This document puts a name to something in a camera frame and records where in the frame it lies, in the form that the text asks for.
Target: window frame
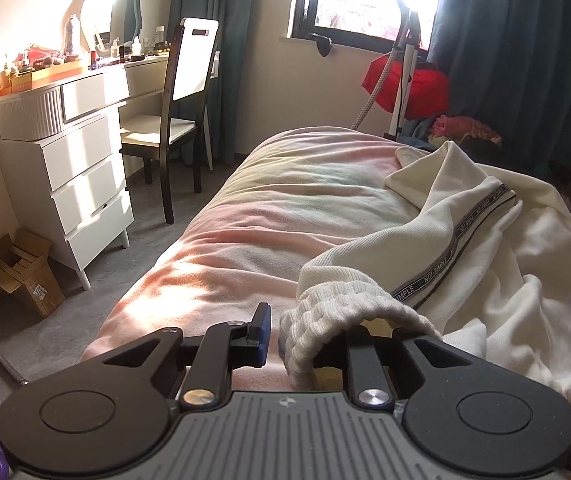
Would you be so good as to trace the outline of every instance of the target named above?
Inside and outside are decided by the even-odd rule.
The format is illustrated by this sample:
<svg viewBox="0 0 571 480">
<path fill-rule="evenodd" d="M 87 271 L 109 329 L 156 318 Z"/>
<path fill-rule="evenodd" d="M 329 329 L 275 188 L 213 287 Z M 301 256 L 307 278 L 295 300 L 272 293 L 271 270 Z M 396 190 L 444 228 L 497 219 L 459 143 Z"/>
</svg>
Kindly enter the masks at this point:
<svg viewBox="0 0 571 480">
<path fill-rule="evenodd" d="M 305 4 L 307 0 L 294 0 L 294 15 L 291 37 L 300 40 L 313 40 L 310 34 L 318 34 L 332 40 L 332 44 L 339 44 L 361 48 L 378 52 L 379 54 L 387 54 L 392 51 L 394 45 L 393 40 L 386 38 L 378 38 L 362 34 L 361 32 L 352 32 L 351 30 L 343 30 L 341 28 L 319 27 L 313 23 L 316 20 L 319 0 L 309 0 L 307 13 L 305 12 Z M 419 48 L 419 57 L 425 59 L 427 50 Z"/>
</svg>

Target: dresser drawer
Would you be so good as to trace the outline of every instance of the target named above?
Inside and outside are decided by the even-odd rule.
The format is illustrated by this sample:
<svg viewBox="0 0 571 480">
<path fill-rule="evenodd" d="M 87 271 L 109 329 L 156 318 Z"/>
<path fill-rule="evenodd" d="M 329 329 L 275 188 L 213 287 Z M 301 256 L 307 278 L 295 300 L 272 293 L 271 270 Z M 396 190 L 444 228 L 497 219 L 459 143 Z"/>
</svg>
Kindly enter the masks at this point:
<svg viewBox="0 0 571 480">
<path fill-rule="evenodd" d="M 104 205 L 125 187 L 123 157 L 113 153 L 53 193 L 65 234 Z"/>
<path fill-rule="evenodd" d="M 96 121 L 43 146 L 43 158 L 52 191 L 121 149 L 117 113 Z"/>
<path fill-rule="evenodd" d="M 125 73 L 130 97 L 162 92 L 167 67 L 167 63 L 149 63 L 129 67 L 126 65 Z"/>
<path fill-rule="evenodd" d="M 133 221 L 130 194 L 123 189 L 66 236 L 78 267 L 87 267 Z"/>
<path fill-rule="evenodd" d="M 60 87 L 66 123 L 130 97 L 125 69 L 114 67 Z"/>
</svg>

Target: mirror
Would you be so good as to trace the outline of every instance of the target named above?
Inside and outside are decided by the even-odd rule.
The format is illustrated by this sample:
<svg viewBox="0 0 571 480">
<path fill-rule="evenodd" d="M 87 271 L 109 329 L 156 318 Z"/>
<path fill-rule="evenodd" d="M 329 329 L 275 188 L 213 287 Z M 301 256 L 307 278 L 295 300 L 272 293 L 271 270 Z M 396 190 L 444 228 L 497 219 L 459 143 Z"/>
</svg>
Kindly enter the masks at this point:
<svg viewBox="0 0 571 480">
<path fill-rule="evenodd" d="M 85 0 L 80 21 L 88 44 L 96 45 L 99 56 L 109 56 L 114 40 L 130 45 L 134 36 L 139 36 L 140 0 Z"/>
</svg>

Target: black striped trim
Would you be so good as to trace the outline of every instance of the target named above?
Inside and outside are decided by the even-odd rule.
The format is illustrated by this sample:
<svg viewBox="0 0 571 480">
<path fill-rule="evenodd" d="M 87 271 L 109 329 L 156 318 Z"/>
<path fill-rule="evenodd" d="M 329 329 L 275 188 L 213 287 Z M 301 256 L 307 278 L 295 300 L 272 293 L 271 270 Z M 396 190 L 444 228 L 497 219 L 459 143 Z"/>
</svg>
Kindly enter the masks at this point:
<svg viewBox="0 0 571 480">
<path fill-rule="evenodd" d="M 405 285 L 401 285 L 400 288 L 391 292 L 392 297 L 403 303 L 410 296 L 430 285 L 430 283 L 432 283 L 448 267 L 451 261 L 453 261 L 454 256 L 457 254 L 459 242 L 470 229 L 470 226 L 479 218 L 479 216 L 491 207 L 492 204 L 497 202 L 497 200 L 509 191 L 511 190 L 508 186 L 501 184 L 501 186 L 497 187 L 496 190 L 477 203 L 474 206 L 474 209 L 472 209 L 458 224 L 456 224 L 452 240 L 439 259 L 435 261 L 435 263 L 433 263 L 432 266 L 430 266 L 429 269 L 421 276 L 413 279 Z"/>
</svg>

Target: metal screw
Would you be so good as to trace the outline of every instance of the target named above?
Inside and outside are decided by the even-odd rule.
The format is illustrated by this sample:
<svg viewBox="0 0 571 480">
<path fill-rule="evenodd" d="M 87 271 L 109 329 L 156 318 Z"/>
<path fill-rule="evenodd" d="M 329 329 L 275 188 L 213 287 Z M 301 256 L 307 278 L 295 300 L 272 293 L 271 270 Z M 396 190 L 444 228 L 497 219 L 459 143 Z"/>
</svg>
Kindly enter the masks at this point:
<svg viewBox="0 0 571 480">
<path fill-rule="evenodd" d="M 190 390 L 183 394 L 183 400 L 193 406 L 204 406 L 214 400 L 214 394 L 210 390 Z"/>
<path fill-rule="evenodd" d="M 368 406 L 380 406 L 390 400 L 390 395 L 378 388 L 371 388 L 369 390 L 363 390 L 358 395 L 358 398 L 359 401 Z"/>
</svg>

